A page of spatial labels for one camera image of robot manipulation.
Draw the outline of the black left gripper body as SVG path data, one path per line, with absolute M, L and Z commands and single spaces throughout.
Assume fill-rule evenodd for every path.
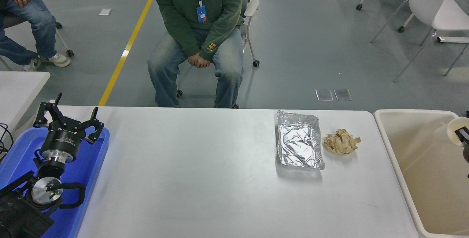
M 49 131 L 45 138 L 40 155 L 48 158 L 53 152 L 60 151 L 67 154 L 67 158 L 76 158 L 82 140 L 86 136 L 84 129 L 74 131 L 77 123 L 66 121 L 63 126 L 60 121 L 53 121 L 49 124 Z

